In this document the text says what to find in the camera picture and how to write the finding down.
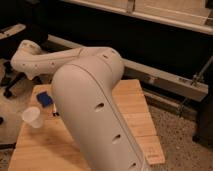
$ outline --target plywood surface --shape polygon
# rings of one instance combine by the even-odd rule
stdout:
[[[33,129],[22,124],[9,170],[90,170],[60,117],[52,116],[52,106],[43,109],[37,102],[36,94],[42,91],[51,95],[50,85],[35,86],[29,106],[41,108],[44,126]],[[150,164],[164,163],[164,154],[139,82],[122,80],[113,90],[113,97],[147,161]]]

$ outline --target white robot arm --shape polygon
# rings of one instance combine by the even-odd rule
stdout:
[[[124,69],[120,55],[107,47],[42,55],[38,45],[32,48],[30,42],[24,43],[12,66],[30,77],[56,72],[52,81],[54,102],[91,169],[150,171],[112,98],[112,89]]]

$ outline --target blue block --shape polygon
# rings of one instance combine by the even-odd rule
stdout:
[[[38,102],[42,105],[42,107],[47,107],[53,104],[52,98],[47,94],[46,91],[37,94],[36,98]]]

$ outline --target white cup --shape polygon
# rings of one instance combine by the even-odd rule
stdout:
[[[28,107],[22,113],[22,119],[33,128],[40,128],[44,122],[40,109],[35,106]]]

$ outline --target circular hole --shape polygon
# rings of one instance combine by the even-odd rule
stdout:
[[[95,112],[101,111],[101,109],[104,107],[104,103],[100,103],[95,107]]]
[[[112,144],[117,144],[117,143],[119,143],[120,139],[121,139],[121,135],[120,135],[120,134],[116,135],[116,136],[112,139]]]
[[[134,171],[136,168],[136,163],[133,163],[130,167],[129,167],[129,171]]]
[[[54,62],[52,62],[51,65],[52,65],[52,67],[55,67],[55,63]]]

